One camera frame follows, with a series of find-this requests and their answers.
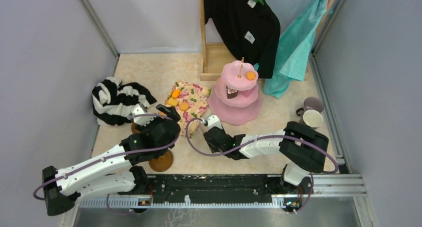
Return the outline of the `rectangular yellow biscuit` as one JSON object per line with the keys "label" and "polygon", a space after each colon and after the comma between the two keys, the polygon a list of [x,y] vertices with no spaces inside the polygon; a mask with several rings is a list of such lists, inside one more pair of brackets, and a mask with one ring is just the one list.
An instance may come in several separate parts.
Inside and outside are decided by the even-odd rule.
{"label": "rectangular yellow biscuit", "polygon": [[167,104],[172,106],[172,107],[176,107],[179,104],[179,100],[178,99],[174,99],[174,98],[169,98],[167,100]]}

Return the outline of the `round ridged biscuit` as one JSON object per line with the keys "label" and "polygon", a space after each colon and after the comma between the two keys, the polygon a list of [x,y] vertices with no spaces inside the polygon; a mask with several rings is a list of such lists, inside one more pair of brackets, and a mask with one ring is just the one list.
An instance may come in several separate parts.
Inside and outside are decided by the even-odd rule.
{"label": "round ridged biscuit", "polygon": [[190,108],[189,103],[188,102],[181,102],[179,104],[179,109],[182,111],[187,111]]}

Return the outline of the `orange fish shaped biscuit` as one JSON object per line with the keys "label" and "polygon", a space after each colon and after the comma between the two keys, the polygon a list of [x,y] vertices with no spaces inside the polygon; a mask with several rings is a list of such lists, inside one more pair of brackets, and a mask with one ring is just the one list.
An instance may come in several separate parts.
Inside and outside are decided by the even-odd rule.
{"label": "orange fish shaped biscuit", "polygon": [[180,89],[175,89],[175,90],[172,92],[171,97],[172,97],[173,99],[177,99],[177,98],[181,95],[181,93],[182,93],[182,91],[181,91]]}

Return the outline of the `floral serving tray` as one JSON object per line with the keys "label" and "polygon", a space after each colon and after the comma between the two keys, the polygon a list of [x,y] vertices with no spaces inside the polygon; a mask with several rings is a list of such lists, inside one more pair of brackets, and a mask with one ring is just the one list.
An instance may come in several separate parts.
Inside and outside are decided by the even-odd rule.
{"label": "floral serving tray", "polygon": [[180,89],[182,91],[181,95],[177,98],[179,104],[181,102],[188,102],[190,106],[187,111],[180,110],[179,104],[175,107],[181,117],[180,121],[178,121],[181,128],[181,136],[192,137],[197,131],[199,123],[192,122],[188,124],[188,121],[194,118],[202,118],[206,113],[209,106],[208,98],[211,95],[211,89],[195,83],[179,80],[175,82],[171,92],[166,98],[164,102],[165,106],[170,107],[170,105],[167,104],[167,100],[172,98],[171,94],[175,89]]}

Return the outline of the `brown wooden coaster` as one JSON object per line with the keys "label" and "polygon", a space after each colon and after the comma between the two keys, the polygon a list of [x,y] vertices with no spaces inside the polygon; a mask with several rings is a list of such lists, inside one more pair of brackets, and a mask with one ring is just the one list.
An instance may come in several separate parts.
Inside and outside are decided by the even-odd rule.
{"label": "brown wooden coaster", "polygon": [[150,160],[149,166],[153,171],[164,172],[167,171],[174,162],[174,156],[171,150],[168,150],[164,155],[157,159]]}
{"label": "brown wooden coaster", "polygon": [[141,131],[139,130],[139,125],[133,122],[133,123],[131,124],[131,132],[132,132],[133,134],[138,134],[138,133],[141,133]]}

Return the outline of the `chocolate cake slice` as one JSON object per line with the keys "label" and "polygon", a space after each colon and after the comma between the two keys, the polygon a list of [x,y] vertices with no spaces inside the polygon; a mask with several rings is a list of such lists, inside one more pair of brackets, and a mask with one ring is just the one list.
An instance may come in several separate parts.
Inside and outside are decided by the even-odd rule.
{"label": "chocolate cake slice", "polygon": [[237,95],[238,95],[238,90],[233,89],[229,86],[226,86],[226,97],[227,97],[227,99],[236,98]]}

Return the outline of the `pink cake slice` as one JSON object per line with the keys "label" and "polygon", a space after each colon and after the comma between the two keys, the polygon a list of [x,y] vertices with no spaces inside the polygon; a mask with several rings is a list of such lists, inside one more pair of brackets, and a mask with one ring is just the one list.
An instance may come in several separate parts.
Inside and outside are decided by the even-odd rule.
{"label": "pink cake slice", "polygon": [[250,89],[250,90],[242,91],[240,94],[245,98],[249,98],[253,93],[254,91]]}

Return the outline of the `round smooth biscuit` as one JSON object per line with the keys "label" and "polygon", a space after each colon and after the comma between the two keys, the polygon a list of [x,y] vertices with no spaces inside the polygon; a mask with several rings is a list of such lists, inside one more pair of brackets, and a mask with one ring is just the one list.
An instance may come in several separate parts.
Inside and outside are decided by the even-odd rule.
{"label": "round smooth biscuit", "polygon": [[247,71],[246,73],[245,73],[245,76],[246,76],[246,79],[247,80],[254,80],[255,78],[256,78],[256,74],[255,74],[255,72],[254,71]]}

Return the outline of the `teal t-shirt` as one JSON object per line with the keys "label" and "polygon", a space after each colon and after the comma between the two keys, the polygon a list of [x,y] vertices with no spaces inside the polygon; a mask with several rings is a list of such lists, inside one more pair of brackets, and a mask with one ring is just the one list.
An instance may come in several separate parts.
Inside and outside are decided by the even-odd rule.
{"label": "teal t-shirt", "polygon": [[304,81],[316,29],[327,11],[328,0],[312,0],[279,38],[273,77],[263,93],[280,98],[292,81]]}

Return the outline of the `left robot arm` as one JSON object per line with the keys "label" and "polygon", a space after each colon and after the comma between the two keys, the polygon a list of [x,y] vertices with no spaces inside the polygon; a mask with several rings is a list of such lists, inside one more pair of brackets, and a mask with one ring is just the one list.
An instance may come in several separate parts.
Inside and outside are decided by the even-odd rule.
{"label": "left robot arm", "polygon": [[80,202],[107,194],[144,194],[151,188],[142,162],[158,159],[174,147],[181,128],[175,107],[157,105],[159,114],[149,113],[136,105],[129,120],[140,126],[111,149],[79,164],[57,169],[48,166],[42,171],[42,200],[48,216],[61,215]]}

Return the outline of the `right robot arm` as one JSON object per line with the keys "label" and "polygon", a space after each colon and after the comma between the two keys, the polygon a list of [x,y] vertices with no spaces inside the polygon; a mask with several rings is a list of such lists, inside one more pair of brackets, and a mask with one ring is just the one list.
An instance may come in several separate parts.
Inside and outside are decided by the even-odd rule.
{"label": "right robot arm", "polygon": [[231,136],[222,127],[213,126],[203,133],[211,152],[223,153],[233,160],[261,155],[283,154],[290,160],[282,173],[281,189],[293,193],[310,173],[324,169],[329,139],[312,128],[295,121],[283,130],[268,135]]}

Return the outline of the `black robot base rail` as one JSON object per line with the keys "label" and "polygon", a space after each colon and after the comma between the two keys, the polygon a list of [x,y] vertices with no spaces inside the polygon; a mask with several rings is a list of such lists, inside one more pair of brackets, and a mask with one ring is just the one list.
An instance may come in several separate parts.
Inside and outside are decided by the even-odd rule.
{"label": "black robot base rail", "polygon": [[282,175],[170,175],[148,176],[132,190],[120,195],[146,195],[144,205],[154,207],[243,208],[274,206],[287,212],[300,209],[313,190],[313,180],[305,177],[298,186],[282,180]]}

